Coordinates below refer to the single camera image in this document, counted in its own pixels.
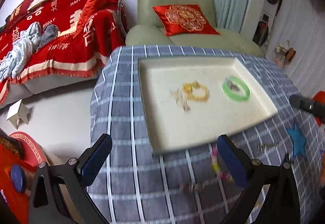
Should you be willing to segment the silver hair clip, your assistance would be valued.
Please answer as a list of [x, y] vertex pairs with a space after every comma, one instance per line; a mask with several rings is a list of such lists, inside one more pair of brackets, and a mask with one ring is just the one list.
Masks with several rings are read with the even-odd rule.
[[272, 143], [272, 144], [258, 144], [257, 149], [261, 152], [266, 152], [269, 149], [272, 149], [277, 146], [277, 143]]

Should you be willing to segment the silver crystal brooch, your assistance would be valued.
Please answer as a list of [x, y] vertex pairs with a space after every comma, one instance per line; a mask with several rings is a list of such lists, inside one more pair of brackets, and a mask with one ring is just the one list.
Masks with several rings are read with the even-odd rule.
[[227, 87], [230, 91], [239, 92], [241, 89], [239, 86], [237, 86], [235, 83], [233, 83], [231, 80], [227, 81]]

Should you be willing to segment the green jade bangle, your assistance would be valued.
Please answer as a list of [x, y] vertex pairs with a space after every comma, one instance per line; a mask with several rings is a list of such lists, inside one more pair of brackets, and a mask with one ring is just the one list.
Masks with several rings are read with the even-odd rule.
[[236, 102], [249, 100], [251, 92], [244, 81], [236, 76], [228, 76], [222, 84], [224, 94]]

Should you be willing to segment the silver tassel charm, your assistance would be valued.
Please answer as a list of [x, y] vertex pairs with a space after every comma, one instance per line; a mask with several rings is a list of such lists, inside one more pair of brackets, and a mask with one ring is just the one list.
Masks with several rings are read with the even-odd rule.
[[180, 89], [176, 89], [174, 91], [170, 90], [170, 94], [175, 99], [176, 104], [180, 104], [182, 106], [184, 112], [190, 111], [190, 107], [188, 106], [187, 101], [183, 98], [183, 94]]

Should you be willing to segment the grey jewelry tray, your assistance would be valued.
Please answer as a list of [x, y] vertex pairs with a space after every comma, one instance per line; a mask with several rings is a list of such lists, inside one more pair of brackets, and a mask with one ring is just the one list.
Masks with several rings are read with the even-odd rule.
[[[234, 57], [180, 56], [141, 58], [139, 84], [145, 122], [154, 153], [189, 149], [253, 127], [278, 110], [256, 74]], [[226, 77], [246, 83], [245, 102], [223, 92]], [[180, 89], [190, 111], [176, 104], [170, 90]]]

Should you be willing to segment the blue lid plastic jar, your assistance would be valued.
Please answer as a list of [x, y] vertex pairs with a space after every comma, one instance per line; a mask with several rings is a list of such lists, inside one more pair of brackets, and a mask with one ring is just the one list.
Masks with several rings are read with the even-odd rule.
[[25, 193], [28, 196], [31, 194], [34, 176], [34, 172], [26, 170], [18, 164], [14, 164], [10, 172], [10, 177], [14, 189], [18, 193]]

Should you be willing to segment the red round tray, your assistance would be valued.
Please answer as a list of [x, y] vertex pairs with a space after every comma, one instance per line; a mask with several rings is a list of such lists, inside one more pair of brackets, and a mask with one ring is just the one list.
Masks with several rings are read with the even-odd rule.
[[33, 167], [37, 167], [42, 162], [49, 163], [40, 145], [35, 140], [33, 140], [31, 136], [24, 132], [14, 132], [9, 136], [13, 139], [18, 140], [22, 146], [24, 153], [22, 158], [23, 161]]

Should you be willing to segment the small white stool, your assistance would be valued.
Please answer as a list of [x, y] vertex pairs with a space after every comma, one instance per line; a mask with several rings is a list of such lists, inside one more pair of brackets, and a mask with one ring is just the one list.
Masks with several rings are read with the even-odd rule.
[[10, 106], [7, 114], [7, 120], [16, 128], [19, 127], [19, 121], [29, 124], [30, 110], [19, 100]]

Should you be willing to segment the washing machine stack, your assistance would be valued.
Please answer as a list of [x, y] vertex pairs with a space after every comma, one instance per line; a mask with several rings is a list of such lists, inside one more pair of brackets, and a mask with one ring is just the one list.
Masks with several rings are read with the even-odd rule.
[[266, 53], [269, 45], [272, 27], [279, 6], [280, 0], [264, 0], [256, 31], [253, 36], [253, 42], [255, 42], [264, 53]]

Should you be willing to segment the red embroidered cushion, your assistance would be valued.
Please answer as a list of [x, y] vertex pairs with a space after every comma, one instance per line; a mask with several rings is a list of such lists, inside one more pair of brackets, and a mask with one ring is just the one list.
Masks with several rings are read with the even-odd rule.
[[166, 36], [180, 34], [220, 35], [204, 16], [198, 4], [161, 5], [152, 7], [161, 21]]

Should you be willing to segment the light blue clothes pile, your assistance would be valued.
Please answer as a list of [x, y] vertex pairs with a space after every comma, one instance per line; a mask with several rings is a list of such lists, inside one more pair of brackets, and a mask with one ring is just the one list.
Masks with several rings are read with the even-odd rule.
[[42, 32], [38, 21], [20, 31], [19, 38], [13, 42], [12, 50], [1, 61], [1, 82], [9, 77], [16, 78], [31, 56], [57, 38], [58, 32], [58, 27], [53, 24], [47, 25]]

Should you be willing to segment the red covered sofa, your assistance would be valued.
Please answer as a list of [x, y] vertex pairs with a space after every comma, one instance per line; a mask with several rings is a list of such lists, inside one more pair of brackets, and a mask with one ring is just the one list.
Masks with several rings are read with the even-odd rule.
[[16, 77], [1, 81], [1, 107], [60, 86], [94, 79], [110, 54], [125, 44], [117, 22], [118, 0], [47, 0], [28, 12], [18, 6], [1, 32], [1, 58], [32, 23], [58, 27], [57, 37], [34, 51]]

